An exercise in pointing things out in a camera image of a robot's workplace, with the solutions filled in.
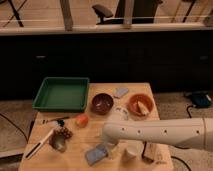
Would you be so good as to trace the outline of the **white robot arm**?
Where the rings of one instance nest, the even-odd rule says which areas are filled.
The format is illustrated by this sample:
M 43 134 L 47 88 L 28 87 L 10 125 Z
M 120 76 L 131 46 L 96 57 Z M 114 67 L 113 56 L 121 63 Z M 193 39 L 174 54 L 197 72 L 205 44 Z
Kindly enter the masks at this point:
M 102 127 L 105 146 L 136 140 L 213 152 L 213 118 L 134 121 L 129 112 L 115 107 Z

